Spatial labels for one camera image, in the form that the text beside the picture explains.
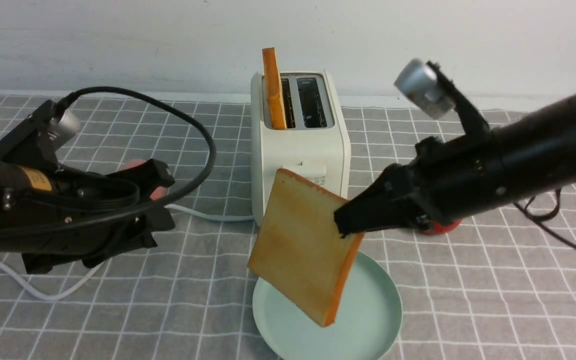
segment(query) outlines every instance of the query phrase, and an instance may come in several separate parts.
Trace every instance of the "yellow label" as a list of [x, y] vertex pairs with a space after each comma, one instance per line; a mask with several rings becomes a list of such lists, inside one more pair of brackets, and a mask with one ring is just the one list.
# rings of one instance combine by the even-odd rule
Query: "yellow label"
[[28, 180], [30, 180], [30, 186], [34, 189], [47, 192], [53, 191], [53, 185], [51, 185], [50, 180], [48, 180], [48, 177], [44, 175], [43, 172], [24, 166], [19, 166], [18, 168], [25, 173]]

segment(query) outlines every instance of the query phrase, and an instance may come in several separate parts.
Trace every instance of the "table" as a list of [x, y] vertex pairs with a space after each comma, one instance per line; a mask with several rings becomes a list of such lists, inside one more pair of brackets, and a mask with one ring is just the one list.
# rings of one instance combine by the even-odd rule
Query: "table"
[[[0, 95], [0, 137], [44, 100]], [[210, 178], [179, 205], [250, 215], [249, 105], [169, 104], [206, 125], [219, 150]], [[407, 164], [421, 139], [463, 134], [454, 114], [434, 121], [417, 109], [342, 110], [352, 143], [351, 197], [392, 162]], [[169, 164], [176, 189], [206, 161], [196, 130], [144, 102], [82, 98], [73, 111], [84, 127], [57, 153], [68, 166], [105, 174], [131, 159], [157, 158]], [[522, 116], [483, 114], [492, 125]], [[553, 199], [539, 196], [533, 208], [550, 209]], [[276, 359], [252, 316], [256, 278], [246, 264], [257, 227], [182, 212], [174, 219], [174, 230], [155, 235], [158, 247], [112, 258], [61, 301], [36, 300], [0, 271], [0, 359]], [[564, 189], [550, 226], [576, 241], [576, 185]], [[402, 296], [402, 330], [387, 359], [576, 360], [576, 252], [518, 210], [464, 219], [448, 235], [370, 233], [361, 250]], [[0, 259], [23, 273], [20, 255]], [[76, 263], [25, 278], [55, 294], [86, 271]]]

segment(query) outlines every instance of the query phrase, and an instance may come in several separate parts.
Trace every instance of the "toaster slot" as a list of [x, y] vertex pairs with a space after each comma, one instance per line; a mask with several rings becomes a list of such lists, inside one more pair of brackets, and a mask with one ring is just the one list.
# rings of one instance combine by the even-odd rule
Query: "toaster slot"
[[322, 93], [316, 77], [297, 78], [297, 91], [306, 128], [327, 128]]
[[290, 91], [290, 81], [286, 78], [281, 79], [281, 92], [286, 126], [288, 129], [294, 129], [295, 109], [293, 108], [293, 93]]

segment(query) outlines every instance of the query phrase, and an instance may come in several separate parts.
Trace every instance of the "red object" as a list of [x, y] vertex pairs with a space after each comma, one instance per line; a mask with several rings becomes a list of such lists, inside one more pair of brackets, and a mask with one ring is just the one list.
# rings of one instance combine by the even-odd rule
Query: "red object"
[[432, 228], [430, 230], [427, 231], [420, 231], [422, 234], [425, 235], [441, 235], [441, 234], [446, 234], [451, 232], [452, 230], [454, 230], [455, 228], [457, 228], [459, 226], [459, 224], [461, 224], [461, 219], [458, 219], [457, 221], [451, 223], [448, 226], [443, 226], [437, 222], [433, 222], [432, 223]]
[[[128, 162], [126, 162], [126, 164], [124, 166], [121, 167], [121, 170], [124, 169], [130, 169], [131, 167], [137, 167], [140, 166], [141, 164], [145, 163], [146, 160], [140, 160], [140, 159], [132, 159]], [[150, 194], [150, 198], [151, 200], [157, 200], [159, 198], [163, 198], [164, 196], [166, 196], [167, 193], [166, 187], [157, 187], [155, 189], [155, 191], [152, 192], [152, 194]]]

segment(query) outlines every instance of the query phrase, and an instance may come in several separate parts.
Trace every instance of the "toasted bread slice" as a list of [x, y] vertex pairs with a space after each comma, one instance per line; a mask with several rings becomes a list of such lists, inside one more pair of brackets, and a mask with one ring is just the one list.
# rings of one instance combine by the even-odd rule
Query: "toasted bread slice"
[[334, 211], [347, 200], [279, 169], [248, 261], [250, 271], [316, 324], [334, 323], [348, 273], [364, 234], [342, 238]]
[[270, 111], [270, 120], [272, 120], [272, 129], [285, 130], [288, 129], [288, 124], [286, 123], [286, 110], [284, 107], [284, 91], [282, 89], [282, 79], [275, 48], [264, 48], [262, 54], [265, 97], [268, 102], [268, 110]]

